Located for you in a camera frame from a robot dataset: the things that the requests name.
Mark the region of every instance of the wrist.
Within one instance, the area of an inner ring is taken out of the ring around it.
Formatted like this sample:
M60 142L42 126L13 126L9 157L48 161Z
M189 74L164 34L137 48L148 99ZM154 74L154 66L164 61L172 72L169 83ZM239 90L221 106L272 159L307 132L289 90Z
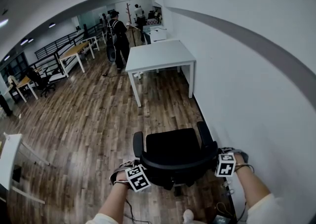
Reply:
M113 187L115 188L123 188L128 190L129 189L129 183L124 183L121 181L115 181Z
M245 168L247 168L251 171L251 168L246 163L236 165L236 167L235 167L236 174L239 174L240 172L245 171Z

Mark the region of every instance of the sneaker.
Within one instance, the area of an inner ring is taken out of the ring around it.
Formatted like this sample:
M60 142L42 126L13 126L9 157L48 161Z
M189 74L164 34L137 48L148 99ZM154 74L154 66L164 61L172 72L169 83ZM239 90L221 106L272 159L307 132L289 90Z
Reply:
M187 209L183 213L183 220L183 224L191 223L194 220L194 213L190 209Z

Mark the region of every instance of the black chair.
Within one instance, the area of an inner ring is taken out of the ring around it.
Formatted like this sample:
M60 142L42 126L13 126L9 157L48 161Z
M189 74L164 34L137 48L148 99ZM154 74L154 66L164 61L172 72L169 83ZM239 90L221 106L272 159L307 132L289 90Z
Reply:
M55 91L55 84L50 84L49 79L51 76L46 76L46 77L40 77L38 73L34 71L33 68L28 68L26 71L26 76L30 80L32 80L34 83L38 85L38 90L42 90L40 96L42 97L43 94L45 95L45 98L47 98L47 93L52 89Z
M134 154L146 168L145 174L151 183L167 190L175 186L175 195L179 195L179 185L190 187L208 169L216 167L217 143L212 140L205 122L198 122L197 127L201 147L193 128L148 135L146 152L143 133L134 134Z

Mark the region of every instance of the bag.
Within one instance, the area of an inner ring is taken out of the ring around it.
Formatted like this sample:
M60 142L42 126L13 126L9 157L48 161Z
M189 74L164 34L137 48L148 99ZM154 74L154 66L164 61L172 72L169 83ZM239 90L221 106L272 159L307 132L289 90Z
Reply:
M118 40L118 36L117 34L115 33L115 30L114 30L114 27L115 25L118 23L119 21L115 20L113 23L112 23L112 26L110 25L110 23L108 24L108 28L107 28L107 38L108 38L108 41L109 39L112 40L112 43L113 45L116 43L116 41Z

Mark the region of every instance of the chair backrest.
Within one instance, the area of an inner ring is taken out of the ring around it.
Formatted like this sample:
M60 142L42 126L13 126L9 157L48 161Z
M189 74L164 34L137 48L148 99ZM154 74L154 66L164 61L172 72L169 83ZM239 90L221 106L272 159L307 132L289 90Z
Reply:
M36 82L39 88L45 88L47 86L47 80L41 78L32 67L27 69L26 76L33 82Z
M200 169L208 170L213 166L213 161L216 159L217 151L217 143L212 142L211 145L202 149L200 154L190 155L185 159L170 159L164 156L148 154L143 151L140 161L147 169L154 168L177 173Z

